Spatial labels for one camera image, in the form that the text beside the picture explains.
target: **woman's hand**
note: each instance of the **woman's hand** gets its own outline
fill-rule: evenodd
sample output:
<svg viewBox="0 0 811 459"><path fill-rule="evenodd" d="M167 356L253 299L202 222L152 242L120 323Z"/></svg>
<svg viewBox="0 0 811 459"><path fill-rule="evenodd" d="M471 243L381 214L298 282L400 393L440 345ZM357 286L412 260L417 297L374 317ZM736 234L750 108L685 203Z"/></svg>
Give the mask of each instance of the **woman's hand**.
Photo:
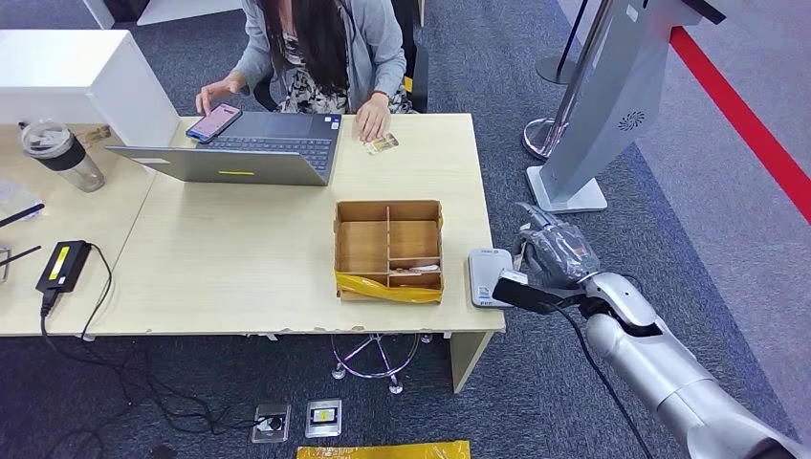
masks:
<svg viewBox="0 0 811 459"><path fill-rule="evenodd" d="M370 142L382 136L388 127L391 113L388 111L388 96L373 93L372 97L358 110L355 125L361 134L362 142Z"/></svg>
<svg viewBox="0 0 811 459"><path fill-rule="evenodd" d="M206 113L208 115L211 113L211 105L215 101L229 98L231 95L238 93L243 86L245 86L245 79L236 72L232 72L221 81L203 86L195 100L197 113Z"/></svg>

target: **woman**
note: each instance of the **woman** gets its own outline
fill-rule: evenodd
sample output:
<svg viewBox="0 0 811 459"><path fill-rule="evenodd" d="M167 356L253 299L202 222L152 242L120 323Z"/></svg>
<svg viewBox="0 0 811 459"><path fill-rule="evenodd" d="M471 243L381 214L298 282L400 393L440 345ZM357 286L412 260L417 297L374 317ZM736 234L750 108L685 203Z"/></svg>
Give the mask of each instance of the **woman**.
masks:
<svg viewBox="0 0 811 459"><path fill-rule="evenodd" d="M390 113L413 112L403 88L403 36L389 0L242 0L248 47L197 111L267 75L281 76L286 113L357 113L362 141L380 137Z"/></svg>

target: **smartphone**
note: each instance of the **smartphone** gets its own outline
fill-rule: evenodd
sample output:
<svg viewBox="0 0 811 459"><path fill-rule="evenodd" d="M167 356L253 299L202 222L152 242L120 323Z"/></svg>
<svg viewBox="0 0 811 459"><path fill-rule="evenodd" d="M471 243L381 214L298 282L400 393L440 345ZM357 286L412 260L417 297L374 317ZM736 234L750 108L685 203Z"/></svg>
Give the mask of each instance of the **smartphone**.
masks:
<svg viewBox="0 0 811 459"><path fill-rule="evenodd" d="M225 130L230 124L242 115L242 110L226 103L217 105L202 120L194 123L186 131L186 136L199 143L211 142L211 139Z"/></svg>

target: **power adapter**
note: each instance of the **power adapter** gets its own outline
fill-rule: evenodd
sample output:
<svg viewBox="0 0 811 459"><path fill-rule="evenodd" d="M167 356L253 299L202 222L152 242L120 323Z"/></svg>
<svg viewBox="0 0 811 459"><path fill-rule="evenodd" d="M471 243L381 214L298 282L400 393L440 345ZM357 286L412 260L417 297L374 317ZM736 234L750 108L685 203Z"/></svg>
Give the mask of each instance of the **power adapter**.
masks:
<svg viewBox="0 0 811 459"><path fill-rule="evenodd" d="M85 241L57 242L54 252L45 271L39 276L36 289L42 292L42 309L40 315L45 317L51 312L56 298L74 290L78 276L84 268L91 246Z"/></svg>

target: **red floor stripe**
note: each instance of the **red floor stripe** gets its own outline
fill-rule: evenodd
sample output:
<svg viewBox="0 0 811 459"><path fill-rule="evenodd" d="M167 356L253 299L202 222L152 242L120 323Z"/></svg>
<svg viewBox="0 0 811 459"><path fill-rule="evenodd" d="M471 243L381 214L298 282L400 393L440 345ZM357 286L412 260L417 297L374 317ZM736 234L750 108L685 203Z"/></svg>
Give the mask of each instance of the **red floor stripe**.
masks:
<svg viewBox="0 0 811 459"><path fill-rule="evenodd" d="M684 28L673 28L670 44L734 130L752 148L805 220L811 223L811 179L712 65Z"/></svg>

